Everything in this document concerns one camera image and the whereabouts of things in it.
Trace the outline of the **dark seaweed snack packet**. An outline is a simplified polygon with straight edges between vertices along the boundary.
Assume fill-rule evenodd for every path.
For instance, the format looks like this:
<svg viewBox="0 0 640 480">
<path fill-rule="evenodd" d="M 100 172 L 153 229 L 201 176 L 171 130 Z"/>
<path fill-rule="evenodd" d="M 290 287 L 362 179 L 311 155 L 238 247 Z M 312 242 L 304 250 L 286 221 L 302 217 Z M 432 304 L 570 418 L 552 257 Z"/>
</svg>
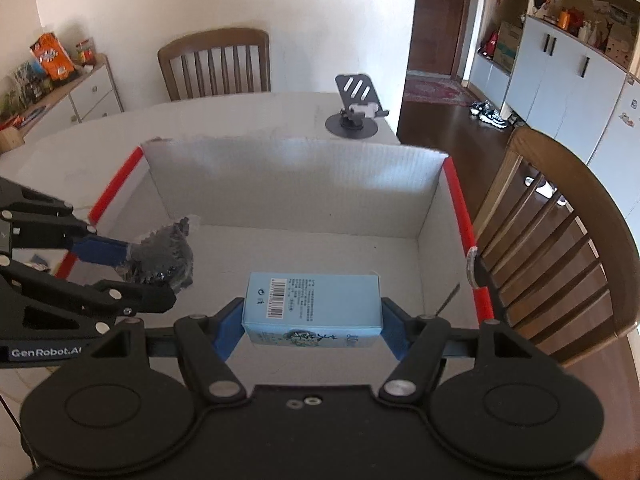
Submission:
<svg viewBox="0 0 640 480">
<path fill-rule="evenodd" d="M 117 274 L 127 283 L 168 285 L 180 292 L 193 283 L 194 255 L 189 245 L 192 218 L 162 226 L 132 243 L 126 258 L 116 266 Z"/>
</svg>

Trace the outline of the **light blue small box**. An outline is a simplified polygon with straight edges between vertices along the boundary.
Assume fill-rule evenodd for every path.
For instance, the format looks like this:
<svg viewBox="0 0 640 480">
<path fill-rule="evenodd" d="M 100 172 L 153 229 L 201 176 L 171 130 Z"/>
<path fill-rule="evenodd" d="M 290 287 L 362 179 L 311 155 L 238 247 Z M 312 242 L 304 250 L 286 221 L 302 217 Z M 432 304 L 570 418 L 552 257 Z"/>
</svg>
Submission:
<svg viewBox="0 0 640 480">
<path fill-rule="evenodd" d="M 253 344 L 368 348 L 383 330 L 380 280 L 374 274 L 253 273 L 242 324 Z"/>
</svg>

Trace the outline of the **red shoe box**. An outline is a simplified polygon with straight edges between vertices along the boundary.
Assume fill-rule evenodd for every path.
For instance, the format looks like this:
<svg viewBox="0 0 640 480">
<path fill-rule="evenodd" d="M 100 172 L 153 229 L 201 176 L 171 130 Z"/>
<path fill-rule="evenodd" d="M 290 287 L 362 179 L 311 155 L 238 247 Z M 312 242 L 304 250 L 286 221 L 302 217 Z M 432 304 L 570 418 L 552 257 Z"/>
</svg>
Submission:
<svg viewBox="0 0 640 480">
<path fill-rule="evenodd" d="M 461 328 L 487 312 L 469 278 L 471 222 L 442 152 L 250 136 L 153 140 L 141 151 L 131 169 L 125 151 L 72 151 L 43 186 L 81 210 L 104 204 L 99 231 L 121 240 L 195 219 L 192 285 L 146 317 L 151 327 L 218 312 L 255 272 L 370 275 L 406 312 Z"/>
</svg>

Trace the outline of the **white sideboard cabinet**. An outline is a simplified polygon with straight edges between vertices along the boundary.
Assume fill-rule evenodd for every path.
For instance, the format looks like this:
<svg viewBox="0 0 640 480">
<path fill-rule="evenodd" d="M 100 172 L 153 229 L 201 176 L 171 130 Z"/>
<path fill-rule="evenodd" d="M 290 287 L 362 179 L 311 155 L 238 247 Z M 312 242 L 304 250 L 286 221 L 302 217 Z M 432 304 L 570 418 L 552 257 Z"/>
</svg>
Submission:
<svg viewBox="0 0 640 480">
<path fill-rule="evenodd" d="M 123 111 L 110 62 L 98 53 L 96 64 L 35 104 L 25 105 L 16 89 L 1 97 L 1 153 Z"/>
</svg>

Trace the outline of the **wooden chair right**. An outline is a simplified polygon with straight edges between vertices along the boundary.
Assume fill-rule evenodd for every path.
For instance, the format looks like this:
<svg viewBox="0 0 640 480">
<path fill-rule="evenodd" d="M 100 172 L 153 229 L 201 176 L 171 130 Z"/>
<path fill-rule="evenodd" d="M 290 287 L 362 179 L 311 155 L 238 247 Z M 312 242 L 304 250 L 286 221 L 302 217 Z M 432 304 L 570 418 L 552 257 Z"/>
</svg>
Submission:
<svg viewBox="0 0 640 480">
<path fill-rule="evenodd" d="M 510 136 L 473 229 L 475 279 L 499 321 L 565 366 L 639 323 L 639 254 L 587 165 L 523 126 Z"/>
</svg>

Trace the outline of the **wooden chair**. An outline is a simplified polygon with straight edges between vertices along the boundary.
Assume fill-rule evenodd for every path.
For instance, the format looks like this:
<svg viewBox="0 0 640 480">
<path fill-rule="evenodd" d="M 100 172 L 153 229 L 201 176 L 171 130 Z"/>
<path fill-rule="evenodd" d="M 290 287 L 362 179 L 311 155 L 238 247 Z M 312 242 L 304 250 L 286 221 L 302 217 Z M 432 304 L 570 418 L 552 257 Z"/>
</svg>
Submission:
<svg viewBox="0 0 640 480">
<path fill-rule="evenodd" d="M 172 102 L 271 90 L 270 38 L 260 29 L 194 32 L 161 47 L 157 61 Z"/>
<path fill-rule="evenodd" d="M 523 126 L 510 136 L 473 229 L 475 279 L 499 321 L 565 366 L 639 323 L 639 254 L 587 165 Z"/>
</svg>

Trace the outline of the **black phone stand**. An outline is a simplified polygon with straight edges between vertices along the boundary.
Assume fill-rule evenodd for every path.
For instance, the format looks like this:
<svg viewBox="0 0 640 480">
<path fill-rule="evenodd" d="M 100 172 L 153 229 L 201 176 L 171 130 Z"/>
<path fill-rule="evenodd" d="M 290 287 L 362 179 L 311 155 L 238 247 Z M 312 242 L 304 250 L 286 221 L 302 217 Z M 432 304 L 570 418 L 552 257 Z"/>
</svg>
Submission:
<svg viewBox="0 0 640 480">
<path fill-rule="evenodd" d="M 326 130 L 334 136 L 348 140 L 366 140 L 378 133 L 378 118 L 386 118 L 372 79 L 367 74 L 341 74 L 335 76 L 342 109 L 326 118 Z"/>
</svg>

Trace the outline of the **orange snack bag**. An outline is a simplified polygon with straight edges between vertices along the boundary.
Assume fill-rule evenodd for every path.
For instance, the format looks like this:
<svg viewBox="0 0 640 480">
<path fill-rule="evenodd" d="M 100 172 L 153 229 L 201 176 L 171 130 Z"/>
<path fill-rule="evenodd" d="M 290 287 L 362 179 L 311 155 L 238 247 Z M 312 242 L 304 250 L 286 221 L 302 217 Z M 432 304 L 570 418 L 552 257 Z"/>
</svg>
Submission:
<svg viewBox="0 0 640 480">
<path fill-rule="evenodd" d="M 42 34 L 30 46 L 30 52 L 55 84 L 62 84 L 75 76 L 72 59 L 53 32 Z"/>
</svg>

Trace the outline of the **wooden chair far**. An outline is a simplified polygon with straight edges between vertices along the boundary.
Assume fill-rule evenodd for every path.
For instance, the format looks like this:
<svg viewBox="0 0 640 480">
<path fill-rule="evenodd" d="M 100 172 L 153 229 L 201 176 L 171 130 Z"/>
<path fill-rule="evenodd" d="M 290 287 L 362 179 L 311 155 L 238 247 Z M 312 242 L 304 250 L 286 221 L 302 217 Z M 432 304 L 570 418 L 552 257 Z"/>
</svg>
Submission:
<svg viewBox="0 0 640 480">
<path fill-rule="evenodd" d="M 270 38 L 260 29 L 194 32 L 161 47 L 157 61 L 172 102 L 271 90 Z"/>
</svg>

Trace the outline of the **white wall cabinets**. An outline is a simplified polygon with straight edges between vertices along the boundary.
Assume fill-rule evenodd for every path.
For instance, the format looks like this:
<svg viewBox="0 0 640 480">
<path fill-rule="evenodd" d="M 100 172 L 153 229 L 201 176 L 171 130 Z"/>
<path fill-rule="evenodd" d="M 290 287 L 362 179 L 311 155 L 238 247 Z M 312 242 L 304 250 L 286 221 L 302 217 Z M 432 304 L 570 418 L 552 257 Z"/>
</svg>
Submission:
<svg viewBox="0 0 640 480">
<path fill-rule="evenodd" d="M 466 82 L 583 162 L 596 154 L 639 36 L 639 0 L 480 0 Z"/>
</svg>

